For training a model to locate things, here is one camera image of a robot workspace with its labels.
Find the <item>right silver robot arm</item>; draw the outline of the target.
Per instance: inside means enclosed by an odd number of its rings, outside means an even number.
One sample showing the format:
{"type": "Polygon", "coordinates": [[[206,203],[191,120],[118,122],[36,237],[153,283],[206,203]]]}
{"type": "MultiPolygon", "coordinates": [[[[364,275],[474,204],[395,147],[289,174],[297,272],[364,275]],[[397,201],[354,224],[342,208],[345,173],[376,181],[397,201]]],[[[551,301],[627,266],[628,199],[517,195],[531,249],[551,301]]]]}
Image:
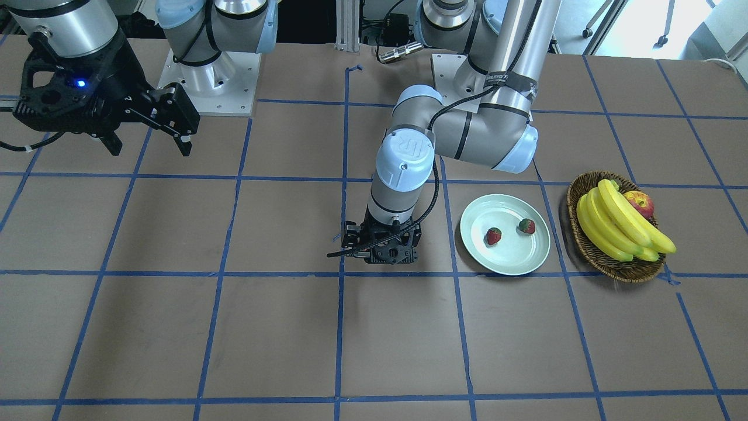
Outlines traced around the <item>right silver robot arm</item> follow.
{"type": "Polygon", "coordinates": [[[109,3],[8,1],[32,50],[12,115],[48,139],[8,151],[35,151],[67,133],[99,140],[118,156],[122,123],[143,123],[171,137],[182,156],[198,132],[198,98],[241,91],[233,53],[270,53],[277,40],[275,1],[158,1],[158,25],[172,51],[176,81],[155,87],[109,3]]]}

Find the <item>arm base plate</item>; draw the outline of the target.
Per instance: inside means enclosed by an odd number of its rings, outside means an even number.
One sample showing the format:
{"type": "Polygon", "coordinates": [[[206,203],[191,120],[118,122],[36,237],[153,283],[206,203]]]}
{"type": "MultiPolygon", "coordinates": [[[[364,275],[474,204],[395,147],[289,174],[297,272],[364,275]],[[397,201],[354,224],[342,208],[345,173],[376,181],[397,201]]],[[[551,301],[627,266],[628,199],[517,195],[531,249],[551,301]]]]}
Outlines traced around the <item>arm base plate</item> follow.
{"type": "Polygon", "coordinates": [[[484,74],[473,68],[466,55],[433,54],[432,73],[444,106],[484,90],[484,74]]]}
{"type": "Polygon", "coordinates": [[[250,117],[262,58],[257,53],[224,51],[213,63],[191,67],[175,63],[169,51],[157,86],[181,85],[202,116],[250,117]]]}

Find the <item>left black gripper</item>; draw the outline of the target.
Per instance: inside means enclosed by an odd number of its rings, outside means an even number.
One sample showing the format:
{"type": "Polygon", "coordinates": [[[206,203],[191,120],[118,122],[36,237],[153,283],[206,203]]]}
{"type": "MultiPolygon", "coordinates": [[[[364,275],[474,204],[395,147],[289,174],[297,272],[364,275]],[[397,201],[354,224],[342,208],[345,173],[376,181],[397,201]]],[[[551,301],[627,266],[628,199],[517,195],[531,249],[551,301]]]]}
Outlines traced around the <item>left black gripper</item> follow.
{"type": "Polygon", "coordinates": [[[359,247],[360,250],[349,255],[367,264],[413,264],[418,260],[417,245],[421,235],[421,226],[414,224],[412,218],[387,225],[367,213],[360,224],[345,222],[342,246],[359,247]]]}

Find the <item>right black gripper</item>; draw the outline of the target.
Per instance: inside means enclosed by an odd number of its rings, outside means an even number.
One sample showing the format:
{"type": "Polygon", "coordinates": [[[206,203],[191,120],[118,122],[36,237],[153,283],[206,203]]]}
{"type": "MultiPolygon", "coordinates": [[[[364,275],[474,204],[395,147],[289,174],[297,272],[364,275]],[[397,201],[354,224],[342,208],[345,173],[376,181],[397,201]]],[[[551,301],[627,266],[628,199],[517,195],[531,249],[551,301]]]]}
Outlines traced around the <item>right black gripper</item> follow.
{"type": "Polygon", "coordinates": [[[189,157],[191,136],[200,122],[198,110],[178,82],[155,89],[153,96],[125,34],[115,33],[107,45],[81,57],[59,56],[47,32],[30,35],[29,43],[32,51],[12,113],[32,130],[51,136],[30,146],[13,146],[13,151],[30,152],[65,133],[85,133],[117,156],[122,142],[116,130],[123,122],[139,122],[171,136],[180,154],[189,157]]]}

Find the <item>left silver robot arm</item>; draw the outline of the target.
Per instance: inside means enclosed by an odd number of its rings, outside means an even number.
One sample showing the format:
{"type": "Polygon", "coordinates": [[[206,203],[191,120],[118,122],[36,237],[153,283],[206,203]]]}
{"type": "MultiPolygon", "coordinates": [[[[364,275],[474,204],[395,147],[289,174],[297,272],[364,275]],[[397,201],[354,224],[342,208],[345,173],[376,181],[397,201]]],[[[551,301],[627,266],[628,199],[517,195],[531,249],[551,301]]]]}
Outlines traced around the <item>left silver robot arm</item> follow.
{"type": "Polygon", "coordinates": [[[454,51],[464,61],[449,96],[412,85],[400,94],[384,132],[362,223],[345,224],[342,250],[369,264],[416,260],[421,223],[414,210],[428,180],[438,181],[447,157],[518,174],[534,159],[539,133],[531,108],[559,1],[421,1],[414,34],[423,46],[454,51]]]}

